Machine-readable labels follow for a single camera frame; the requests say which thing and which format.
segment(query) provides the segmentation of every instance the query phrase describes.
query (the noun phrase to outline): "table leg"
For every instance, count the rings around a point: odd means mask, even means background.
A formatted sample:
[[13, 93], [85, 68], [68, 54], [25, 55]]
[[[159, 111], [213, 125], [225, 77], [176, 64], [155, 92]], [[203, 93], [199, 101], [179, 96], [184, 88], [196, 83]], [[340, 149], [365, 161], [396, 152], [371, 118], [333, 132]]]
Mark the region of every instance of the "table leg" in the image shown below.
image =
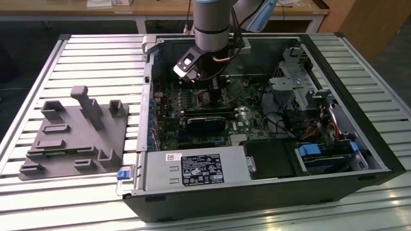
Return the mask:
[[313, 19], [309, 22], [309, 25], [307, 27], [305, 33], [316, 33], [317, 32], [320, 25], [321, 25], [321, 22], [323, 22], [323, 19], [324, 19], [324, 15], [316, 15], [313, 17]]
[[48, 30], [48, 29], [50, 29], [50, 22], [49, 21], [41, 21], [41, 25], [42, 25], [42, 28], [45, 29], [45, 30]]
[[136, 16], [135, 17], [139, 34], [147, 34], [145, 20], [147, 20], [145, 16]]

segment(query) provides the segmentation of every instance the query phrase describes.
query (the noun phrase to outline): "motherboard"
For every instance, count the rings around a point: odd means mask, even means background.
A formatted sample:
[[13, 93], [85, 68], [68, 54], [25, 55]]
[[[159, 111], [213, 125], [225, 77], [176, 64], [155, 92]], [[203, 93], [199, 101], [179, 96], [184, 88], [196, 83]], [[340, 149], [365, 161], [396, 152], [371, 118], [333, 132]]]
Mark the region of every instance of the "motherboard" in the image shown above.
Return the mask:
[[164, 86], [157, 81], [153, 95], [161, 150], [235, 146], [240, 141], [269, 138], [257, 103], [261, 88], [251, 78], [233, 77], [215, 103], [193, 84]]

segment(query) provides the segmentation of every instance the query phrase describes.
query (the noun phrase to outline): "wooden table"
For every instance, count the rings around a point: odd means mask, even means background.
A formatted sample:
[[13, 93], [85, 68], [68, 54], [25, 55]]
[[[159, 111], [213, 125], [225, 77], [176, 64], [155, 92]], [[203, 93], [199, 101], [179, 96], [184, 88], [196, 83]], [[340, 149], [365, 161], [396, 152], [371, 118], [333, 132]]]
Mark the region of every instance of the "wooden table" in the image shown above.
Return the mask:
[[[135, 0], [131, 6], [92, 11], [85, 4], [87, 0], [0, 0], [0, 21], [133, 20], [139, 33], [147, 34], [147, 20], [184, 20], [188, 8], [188, 0]], [[312, 0], [288, 6], [284, 11], [276, 7], [269, 20], [309, 21], [307, 32], [316, 32], [328, 10]]]

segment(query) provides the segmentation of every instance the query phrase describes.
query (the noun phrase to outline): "wooden cabinet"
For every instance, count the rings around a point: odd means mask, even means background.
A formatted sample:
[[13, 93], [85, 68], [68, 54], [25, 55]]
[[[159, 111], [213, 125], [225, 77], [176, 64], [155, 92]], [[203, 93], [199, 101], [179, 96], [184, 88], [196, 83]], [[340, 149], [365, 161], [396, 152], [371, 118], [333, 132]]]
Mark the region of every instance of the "wooden cabinet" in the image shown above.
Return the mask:
[[324, 0], [329, 15], [319, 32], [341, 32], [372, 61], [411, 14], [411, 0]]

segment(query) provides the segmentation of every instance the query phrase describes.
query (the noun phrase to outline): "barcode sticker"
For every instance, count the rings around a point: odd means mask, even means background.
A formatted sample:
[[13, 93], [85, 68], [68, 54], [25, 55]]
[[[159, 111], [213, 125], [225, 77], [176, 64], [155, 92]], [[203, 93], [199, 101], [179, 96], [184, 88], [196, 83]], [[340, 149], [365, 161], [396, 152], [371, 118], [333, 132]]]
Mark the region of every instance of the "barcode sticker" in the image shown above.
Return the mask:
[[180, 153], [165, 154], [165, 161], [181, 160]]

